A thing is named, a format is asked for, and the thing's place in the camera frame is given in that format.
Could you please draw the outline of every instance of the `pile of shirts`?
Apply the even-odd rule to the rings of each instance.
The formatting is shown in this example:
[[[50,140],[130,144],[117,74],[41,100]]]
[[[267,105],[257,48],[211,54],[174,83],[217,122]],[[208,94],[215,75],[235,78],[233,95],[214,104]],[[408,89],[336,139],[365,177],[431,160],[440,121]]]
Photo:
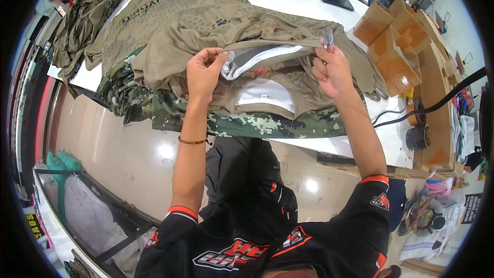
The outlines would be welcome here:
[[[75,98],[77,92],[69,80],[77,73],[84,49],[96,39],[101,27],[122,0],[77,0],[63,18],[53,46],[52,64],[62,68],[58,76]]]
[[[344,135],[335,104],[311,72],[319,37],[333,29],[360,93],[386,85],[340,24],[288,15],[247,0],[132,0],[85,50],[102,62],[97,97],[124,123],[151,118],[180,131],[186,64],[205,47],[230,52],[209,106],[208,133],[320,138]]]

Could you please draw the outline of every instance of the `white floor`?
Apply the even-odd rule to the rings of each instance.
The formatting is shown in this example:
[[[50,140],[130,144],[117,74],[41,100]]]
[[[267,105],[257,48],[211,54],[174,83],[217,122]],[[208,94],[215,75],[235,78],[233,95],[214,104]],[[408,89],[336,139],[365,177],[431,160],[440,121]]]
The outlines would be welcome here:
[[[56,149],[71,152],[99,183],[138,209],[163,219],[171,201],[178,146],[175,132],[151,129],[145,120],[124,127],[123,118],[86,96],[66,95]],[[281,177],[298,201],[299,221],[327,221],[345,206],[359,177],[316,162],[315,151],[271,141]],[[407,196],[424,180],[407,180]],[[388,265],[396,264],[406,237],[392,237]]]

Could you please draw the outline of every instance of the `small scissors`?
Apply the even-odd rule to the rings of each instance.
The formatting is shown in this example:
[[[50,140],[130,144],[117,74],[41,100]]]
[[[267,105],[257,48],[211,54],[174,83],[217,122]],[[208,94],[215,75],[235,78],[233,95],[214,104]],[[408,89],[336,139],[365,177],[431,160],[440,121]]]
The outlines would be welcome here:
[[[324,49],[327,53],[334,54],[334,34],[332,28],[330,28],[328,34],[324,36]]]

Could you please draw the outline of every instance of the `smartphone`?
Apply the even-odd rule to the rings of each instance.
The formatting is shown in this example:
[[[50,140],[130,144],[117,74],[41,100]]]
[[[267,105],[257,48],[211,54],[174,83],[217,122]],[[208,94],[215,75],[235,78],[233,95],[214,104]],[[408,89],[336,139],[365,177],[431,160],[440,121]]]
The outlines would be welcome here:
[[[349,11],[354,11],[352,4],[348,0],[322,0],[324,3],[334,5]]]

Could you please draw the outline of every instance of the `black cable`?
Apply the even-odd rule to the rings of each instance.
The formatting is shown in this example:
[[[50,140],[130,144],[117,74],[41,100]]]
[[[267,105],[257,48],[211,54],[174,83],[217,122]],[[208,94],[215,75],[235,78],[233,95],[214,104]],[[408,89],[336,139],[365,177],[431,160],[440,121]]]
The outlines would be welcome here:
[[[381,112],[381,113],[380,113],[380,114],[379,114],[379,115],[375,118],[375,120],[374,120],[374,122],[372,123],[372,125],[374,125],[374,124],[377,122],[377,120],[379,119],[379,117],[381,117],[381,115],[384,115],[384,114],[386,114],[386,113],[401,114],[401,113],[403,113],[403,111],[404,111],[404,110],[406,110],[406,109],[407,109],[407,106],[408,106],[408,97],[407,97],[407,101],[406,101],[406,102],[405,102],[405,104],[404,104],[404,108],[403,108],[402,110],[385,110],[385,111]]]
[[[428,114],[428,113],[434,112],[434,111],[438,110],[439,108],[441,108],[443,105],[445,105],[449,100],[451,100],[451,98],[456,96],[463,88],[467,87],[468,85],[472,84],[475,81],[478,81],[482,77],[485,77],[485,75],[486,75],[486,67],[483,67],[482,69],[478,70],[477,72],[473,73],[472,75],[470,75],[469,77],[467,77],[463,81],[461,81],[461,83],[458,84],[453,90],[451,90],[446,96],[444,96],[444,98],[442,98],[441,101],[437,102],[433,106],[431,106],[429,108],[420,109],[420,110],[413,110],[410,113],[406,114],[405,116],[400,117],[399,119],[390,120],[390,121],[380,123],[380,124],[374,126],[374,129],[381,127],[381,126],[386,126],[386,125],[389,125],[392,123],[404,121],[405,119],[407,119],[410,116],[419,115],[419,114]]]

